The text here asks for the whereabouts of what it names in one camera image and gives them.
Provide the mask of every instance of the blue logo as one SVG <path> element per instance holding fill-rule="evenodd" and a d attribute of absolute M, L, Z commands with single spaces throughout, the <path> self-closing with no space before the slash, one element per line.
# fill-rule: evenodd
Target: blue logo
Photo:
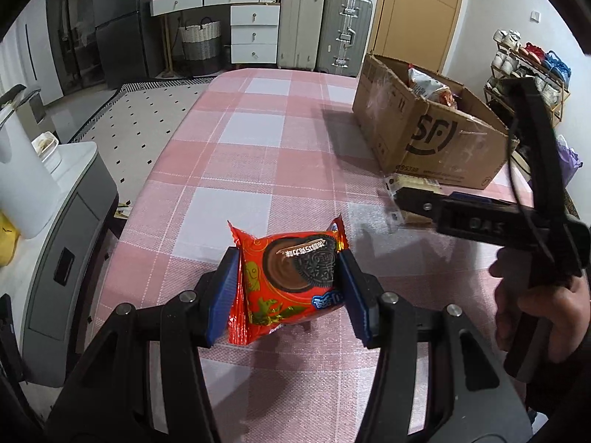
<path fill-rule="evenodd" d="M 343 294 L 339 290 L 331 290 L 322 296 L 313 296 L 312 304 L 315 309 L 325 309 L 336 306 L 344 301 Z"/>

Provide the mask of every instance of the red shoe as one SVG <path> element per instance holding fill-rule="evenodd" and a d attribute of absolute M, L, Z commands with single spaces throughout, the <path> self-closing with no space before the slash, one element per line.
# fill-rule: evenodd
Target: red shoe
<path fill-rule="evenodd" d="M 539 65 L 541 65 L 546 59 L 546 53 L 540 47 L 536 47 L 535 45 L 527 42 L 525 49 L 529 52 L 530 58 Z"/>

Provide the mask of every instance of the metal screw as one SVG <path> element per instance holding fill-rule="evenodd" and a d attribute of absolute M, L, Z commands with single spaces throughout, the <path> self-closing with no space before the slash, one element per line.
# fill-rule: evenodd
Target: metal screw
<path fill-rule="evenodd" d="M 197 298 L 197 295 L 193 290 L 184 291 L 178 296 L 178 299 L 183 303 L 191 303 L 195 301 L 195 298 Z"/>
<path fill-rule="evenodd" d="M 395 305 L 398 303 L 398 295 L 394 292 L 386 291 L 385 293 L 382 293 L 382 301 L 389 305 Z"/>
<path fill-rule="evenodd" d="M 117 315 L 129 315 L 130 312 L 131 305 L 129 303 L 120 303 L 115 308 L 115 313 L 117 313 Z"/>
<path fill-rule="evenodd" d="M 460 308 L 457 305 L 454 305 L 453 303 L 451 305 L 448 305 L 446 309 L 451 316 L 460 316 L 462 314 L 462 308 Z"/>

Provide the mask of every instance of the purple bag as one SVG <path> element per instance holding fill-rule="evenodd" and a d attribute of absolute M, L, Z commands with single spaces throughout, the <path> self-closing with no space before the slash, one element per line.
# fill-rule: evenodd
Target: purple bag
<path fill-rule="evenodd" d="M 556 138 L 556 146 L 558 148 L 558 158 L 560 159 L 560 169 L 562 170 L 562 180 L 566 187 L 577 170 L 583 166 L 583 162 L 578 159 L 578 154 L 568 147 L 564 136 L 559 135 Z"/>

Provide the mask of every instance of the person's hand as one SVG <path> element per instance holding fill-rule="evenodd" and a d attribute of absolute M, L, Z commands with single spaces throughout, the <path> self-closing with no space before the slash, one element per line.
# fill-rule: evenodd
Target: person's hand
<path fill-rule="evenodd" d="M 590 319 L 587 279 L 571 277 L 570 289 L 563 286 L 537 286 L 527 289 L 531 254 L 502 248 L 489 268 L 492 277 L 502 278 L 495 290 L 497 313 L 496 343 L 509 351 L 517 328 L 519 311 L 543 316 L 553 323 L 548 357 L 563 362 L 580 345 Z"/>

